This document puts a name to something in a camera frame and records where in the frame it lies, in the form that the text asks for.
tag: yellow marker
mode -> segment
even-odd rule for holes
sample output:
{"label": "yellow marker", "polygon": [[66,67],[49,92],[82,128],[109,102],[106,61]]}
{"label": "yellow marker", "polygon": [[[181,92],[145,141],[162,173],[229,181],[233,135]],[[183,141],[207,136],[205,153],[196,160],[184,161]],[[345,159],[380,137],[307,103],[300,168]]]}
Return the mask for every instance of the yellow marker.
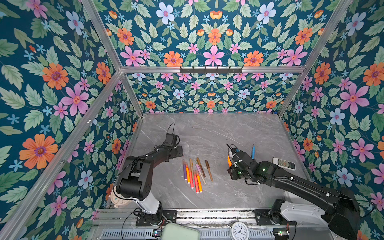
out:
{"label": "yellow marker", "polygon": [[186,168],[187,168],[187,182],[190,183],[190,179],[189,179],[189,168],[188,168],[188,165],[186,165]]}
{"label": "yellow marker", "polygon": [[199,174],[197,174],[197,182],[199,183],[199,189],[200,189],[200,192],[203,192],[203,189],[201,188],[201,182],[200,182],[200,176],[199,176]]}
{"label": "yellow marker", "polygon": [[228,155],[228,165],[229,165],[229,167],[232,166],[232,162],[231,162],[231,160],[229,159],[229,155]]}

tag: clock face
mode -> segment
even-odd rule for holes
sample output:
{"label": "clock face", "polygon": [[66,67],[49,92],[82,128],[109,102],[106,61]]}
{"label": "clock face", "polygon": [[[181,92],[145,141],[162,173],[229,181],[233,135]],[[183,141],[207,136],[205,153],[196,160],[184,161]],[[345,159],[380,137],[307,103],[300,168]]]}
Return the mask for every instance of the clock face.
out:
{"label": "clock face", "polygon": [[233,240],[248,240],[249,231],[245,224],[236,222],[231,228],[231,237]]}

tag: floral wallpaper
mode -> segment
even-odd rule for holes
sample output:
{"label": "floral wallpaper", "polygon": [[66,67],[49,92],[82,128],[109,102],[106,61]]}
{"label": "floral wallpaper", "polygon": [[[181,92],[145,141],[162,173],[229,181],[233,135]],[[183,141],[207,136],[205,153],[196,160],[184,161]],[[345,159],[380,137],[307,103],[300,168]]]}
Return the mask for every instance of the floral wallpaper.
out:
{"label": "floral wallpaper", "polygon": [[337,3],[95,1],[123,64],[172,67],[303,65]]}
{"label": "floral wallpaper", "polygon": [[[0,227],[114,73],[79,1],[0,3]],[[136,114],[119,82],[18,239],[86,239]]]}
{"label": "floral wallpaper", "polygon": [[283,116],[313,182],[370,201],[359,240],[384,237],[383,2],[353,1]]}
{"label": "floral wallpaper", "polygon": [[297,74],[133,73],[128,78],[144,112],[276,113]]}

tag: blue marker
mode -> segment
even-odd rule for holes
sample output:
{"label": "blue marker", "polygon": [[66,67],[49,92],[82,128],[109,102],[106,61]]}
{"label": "blue marker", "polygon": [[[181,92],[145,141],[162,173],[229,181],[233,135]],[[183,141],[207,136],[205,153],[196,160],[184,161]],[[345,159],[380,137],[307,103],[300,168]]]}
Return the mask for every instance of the blue marker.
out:
{"label": "blue marker", "polygon": [[252,159],[255,159],[255,145],[252,147]]}

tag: metal beam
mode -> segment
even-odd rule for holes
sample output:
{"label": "metal beam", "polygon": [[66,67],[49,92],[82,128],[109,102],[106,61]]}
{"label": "metal beam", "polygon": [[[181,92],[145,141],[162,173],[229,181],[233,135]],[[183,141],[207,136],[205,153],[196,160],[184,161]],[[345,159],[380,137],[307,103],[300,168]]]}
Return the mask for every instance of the metal beam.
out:
{"label": "metal beam", "polygon": [[97,34],[99,35],[100,41],[104,46],[104,49],[107,51],[109,58],[111,59],[112,65],[116,71],[119,71],[122,67],[118,53],[115,50],[115,47],[112,44],[111,39],[107,34],[105,29],[104,22],[102,21],[97,8],[93,0],[82,0],[81,1]]}
{"label": "metal beam", "polygon": [[139,100],[136,97],[136,94],[133,90],[133,87],[129,83],[128,77],[126,74],[122,75],[121,82],[123,86],[125,87],[125,90],[127,91],[128,98],[131,100],[131,103],[133,105],[133,108],[135,109],[137,115],[142,118],[143,117],[143,110],[141,109],[141,106],[139,104]]}
{"label": "metal beam", "polygon": [[297,91],[299,90],[301,84],[305,80],[305,78],[308,76],[308,73],[310,72],[312,66],[315,64],[317,58],[319,57],[321,51],[327,44],[329,38],[331,37],[331,34],[336,29],[337,25],[339,24],[341,18],[346,13],[349,5],[351,4],[351,0],[340,0],[335,11],[332,13],[331,17],[328,20],[327,25],[324,28],[324,32],[320,36],[318,42],[316,43],[315,47],[311,51],[307,61],[304,64],[304,71],[297,77],[296,82],[292,86],[291,90],[289,91],[287,97],[284,100],[283,105],[281,106],[278,115],[279,117],[282,117],[286,109],[288,108],[289,104],[291,103],[292,99],[296,95]]}
{"label": "metal beam", "polygon": [[121,68],[122,73],[303,73],[302,66],[259,66],[259,67],[128,67]]}
{"label": "metal beam", "polygon": [[104,105],[112,89],[120,80],[120,77],[121,74],[119,72],[115,73],[107,85],[105,85],[99,96],[90,106],[88,111],[84,114],[80,122],[66,139],[54,158],[42,172],[36,183],[28,191],[28,194],[16,209],[15,213],[3,226],[0,231],[1,240],[14,240],[17,237],[21,229],[25,226],[26,222],[41,202],[42,198],[45,196],[48,187],[52,182],[55,181],[65,162],[74,151],[76,145],[81,140],[86,130],[89,128],[89,123],[96,117],[100,108]]}

